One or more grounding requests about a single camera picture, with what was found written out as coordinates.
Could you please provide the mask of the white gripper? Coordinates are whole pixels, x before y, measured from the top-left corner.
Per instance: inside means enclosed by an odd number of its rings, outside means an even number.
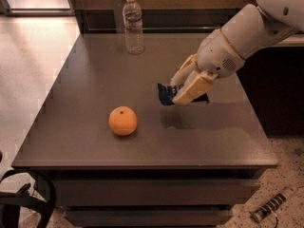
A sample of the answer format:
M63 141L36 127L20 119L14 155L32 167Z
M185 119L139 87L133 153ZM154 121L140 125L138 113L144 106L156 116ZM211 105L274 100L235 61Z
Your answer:
M244 66L241 58L220 29L215 29L190 55L170 81L171 86L183 85L174 97L175 105L189 105L208 92L219 78L227 78Z

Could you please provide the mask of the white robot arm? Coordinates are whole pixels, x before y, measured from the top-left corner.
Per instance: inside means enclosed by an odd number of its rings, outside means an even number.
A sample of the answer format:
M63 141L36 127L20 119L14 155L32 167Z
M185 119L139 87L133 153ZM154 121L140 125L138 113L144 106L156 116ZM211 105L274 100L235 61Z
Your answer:
M304 30L304 0L256 0L210 33L171 79L176 105L188 105L227 78L257 51Z

